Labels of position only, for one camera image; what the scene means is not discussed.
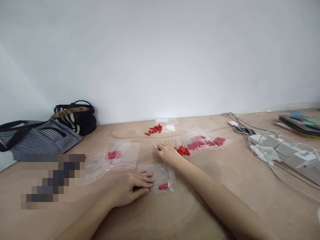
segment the cable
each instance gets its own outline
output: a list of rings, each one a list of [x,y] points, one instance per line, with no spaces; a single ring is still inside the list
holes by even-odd
[[[267,129],[263,129],[263,128],[254,127],[254,126],[250,125],[249,123],[246,123],[245,121],[237,118],[232,112],[222,113],[221,115],[231,115],[231,116],[233,116],[233,117],[236,119],[236,121],[237,121],[241,126],[243,126],[244,128],[246,128],[246,126],[244,126],[243,124],[241,124],[240,121],[241,121],[241,122],[244,122],[244,123],[247,124],[248,126],[250,126],[250,127],[252,127],[252,128],[255,128],[255,129],[259,129],[259,130],[263,130],[263,131],[267,131],[267,132],[272,132],[272,133],[274,133],[274,134],[280,134],[280,132],[279,132],[278,130],[267,130]],[[295,140],[293,140],[293,139],[291,139],[291,138],[289,138],[289,137],[286,137],[286,136],[283,136],[283,137],[288,138],[288,139],[290,139],[290,140],[293,141],[293,142],[296,142],[297,145],[304,145],[304,146],[307,146],[307,147],[311,148],[311,149],[315,152],[318,160],[320,161],[320,157],[319,157],[319,154],[318,154],[318,152],[319,152],[320,150],[315,149],[315,148],[313,148],[313,147],[311,147],[311,146],[309,146],[309,145],[307,145],[307,144],[299,143],[299,142],[297,142],[297,141],[295,141]]]
[[[264,151],[263,151],[262,148],[261,148],[260,140],[261,140],[261,138],[262,138],[266,133],[268,133],[268,132],[272,132],[272,133],[274,133],[274,134],[280,134],[280,132],[279,132],[278,130],[274,130],[274,129],[272,129],[272,130],[266,130],[266,129],[263,129],[263,128],[257,128],[257,127],[251,126],[250,124],[246,123],[245,121],[237,118],[232,112],[222,113],[221,115],[231,115],[231,116],[233,116],[233,117],[236,119],[236,121],[237,121],[241,126],[243,126],[244,128],[246,128],[246,127],[245,127],[242,123],[240,123],[240,121],[243,122],[243,123],[245,123],[245,124],[247,124],[248,126],[250,126],[250,127],[252,127],[252,128],[265,131],[265,132],[261,135],[261,137],[260,137],[260,139],[259,139],[259,141],[258,141],[258,146],[259,146],[259,150],[263,153],[265,159],[267,160],[267,163],[268,163],[270,169],[272,170],[272,172],[274,173],[274,175],[276,175],[276,177],[277,177],[281,182],[287,184],[288,186],[290,186],[290,187],[294,188],[295,190],[297,190],[297,191],[299,191],[299,192],[301,192],[301,193],[303,193],[303,194],[311,197],[312,199],[314,199],[314,200],[316,200],[316,201],[318,201],[318,202],[320,203],[320,200],[319,200],[319,199],[311,196],[310,194],[308,194],[308,193],[306,193],[306,192],[301,191],[300,189],[298,189],[298,188],[292,186],[291,184],[287,183],[286,181],[284,181],[282,178],[279,177],[279,175],[278,175],[278,174],[274,171],[274,169],[272,168],[272,166],[271,166],[271,164],[270,164],[269,161],[273,162],[274,164],[276,164],[276,165],[279,166],[280,168],[284,169],[285,171],[287,171],[288,173],[290,173],[290,174],[292,174],[293,176],[297,177],[298,179],[302,180],[303,182],[307,183],[308,185],[310,185],[310,186],[312,186],[312,187],[320,190],[320,187],[318,187],[318,186],[316,186],[316,185],[314,185],[314,184],[311,184],[311,183],[307,182],[306,180],[304,180],[304,179],[302,179],[301,177],[299,177],[298,175],[290,172],[289,170],[285,169],[284,167],[282,167],[282,166],[279,165],[278,163],[272,161],[270,158],[268,158],[268,157],[266,156],[266,154],[264,153]],[[248,133],[244,132],[244,131],[242,131],[242,132],[248,135],[248,141],[249,141],[249,143],[250,143],[251,145],[254,145],[254,144],[252,144],[252,143],[250,142],[250,135],[249,135]],[[312,149],[315,151],[315,154],[316,154],[318,160],[320,161],[319,154],[318,154],[318,151],[319,151],[318,149],[315,149],[315,148],[313,148],[313,147],[311,147],[311,146],[309,146],[309,145],[307,145],[307,144],[299,143],[299,142],[297,142],[297,141],[295,141],[295,140],[293,140],[293,139],[291,139],[291,138],[289,138],[289,137],[286,137],[286,138],[288,138],[288,139],[296,142],[296,143],[299,144],[299,145],[304,145],[304,146],[308,146],[308,147],[312,148]]]
[[[246,128],[246,126],[244,126],[242,123],[240,123],[240,121],[241,121],[241,122],[244,122],[245,124],[247,124],[248,126],[250,126],[250,127],[252,127],[252,128],[259,129],[259,130],[263,130],[263,131],[268,131],[267,129],[263,129],[263,128],[258,128],[258,127],[251,126],[249,123],[246,123],[245,121],[237,118],[232,112],[229,112],[229,113],[221,113],[221,115],[231,115],[231,116],[233,116],[233,117],[237,120],[237,122],[238,122],[241,126],[243,126],[244,128]]]
[[[307,195],[308,197],[313,198],[314,200],[316,200],[316,201],[318,201],[318,202],[320,203],[320,200],[319,200],[319,199],[317,199],[317,198],[315,198],[315,197],[311,196],[310,194],[308,194],[308,193],[306,193],[306,192],[304,192],[304,191],[301,191],[300,189],[298,189],[298,188],[296,188],[296,187],[292,186],[291,184],[287,183],[287,182],[286,182],[286,181],[284,181],[282,178],[280,178],[280,177],[279,177],[279,175],[274,171],[274,169],[272,168],[272,166],[271,166],[271,164],[270,164],[270,162],[269,162],[269,161],[271,161],[271,162],[273,162],[273,163],[274,163],[274,161],[272,161],[270,158],[268,158],[268,157],[266,156],[266,154],[264,153],[264,151],[262,151],[262,149],[261,149],[261,145],[260,145],[260,140],[261,140],[261,138],[263,137],[263,135],[264,135],[265,133],[267,133],[267,132],[270,132],[270,131],[274,131],[274,130],[268,130],[268,131],[264,132],[264,133],[261,135],[261,137],[259,138],[259,141],[258,141],[258,145],[259,145],[259,149],[260,149],[260,151],[263,153],[263,156],[266,158],[267,163],[269,164],[269,167],[270,167],[270,168],[271,168],[271,170],[273,171],[274,175],[276,175],[276,177],[277,177],[281,182],[283,182],[283,183],[287,184],[288,186],[290,186],[290,187],[294,188],[295,190],[297,190],[297,191],[299,191],[299,192],[301,192],[301,193],[303,193],[303,194]]]

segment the hand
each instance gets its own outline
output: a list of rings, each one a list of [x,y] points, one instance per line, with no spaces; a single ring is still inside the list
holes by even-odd
[[[150,187],[153,186],[154,180],[145,171],[140,174],[129,173],[125,178],[115,184],[113,189],[108,192],[108,196],[112,198],[113,207],[125,206],[133,202],[138,197],[145,195],[149,192]],[[133,187],[141,187],[135,192]]]
[[[177,167],[177,164],[185,159],[175,150],[173,147],[167,144],[158,144],[158,149],[155,150],[158,156],[164,163],[167,163],[173,167]]]

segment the smartphone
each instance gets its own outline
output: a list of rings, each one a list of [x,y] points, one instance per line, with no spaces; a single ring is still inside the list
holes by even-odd
[[[245,135],[247,135],[247,134],[256,135],[256,133],[252,129],[249,129],[249,128],[234,127],[234,131],[236,133],[245,134]]]

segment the plywood surface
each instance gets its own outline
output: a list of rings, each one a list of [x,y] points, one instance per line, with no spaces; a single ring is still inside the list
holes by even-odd
[[[319,117],[316,110],[303,110]],[[304,138],[274,126],[281,112],[242,115],[248,123],[266,129],[277,129],[296,141],[320,148],[320,140]],[[82,142],[68,153],[84,153],[88,158],[118,139],[140,142],[139,164],[155,164],[160,160],[153,146],[162,137],[179,135],[184,129],[199,126],[231,139],[223,150],[207,151],[185,156],[190,162],[218,179],[248,204],[280,239],[319,239],[319,205],[282,184],[268,166],[250,151],[244,135],[236,134],[227,124],[228,116],[206,116],[178,119],[178,131],[144,135],[154,121],[97,126]],[[85,188],[85,193],[69,210],[20,210],[20,163],[0,173],[0,238],[54,239],[79,217],[112,182],[124,172],[109,171],[104,177]],[[277,166],[274,169],[288,183],[320,198],[320,191]],[[233,239],[217,217],[186,180],[176,173],[177,191],[148,194],[130,205],[113,209],[104,219],[94,239]]]

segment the forearm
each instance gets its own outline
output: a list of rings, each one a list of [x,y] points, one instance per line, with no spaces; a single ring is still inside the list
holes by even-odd
[[[112,208],[113,203],[111,198],[105,196],[85,211],[85,213],[65,229],[56,240],[91,239],[102,220]]]
[[[275,239],[263,220],[224,185],[184,158],[174,166],[238,239]]]

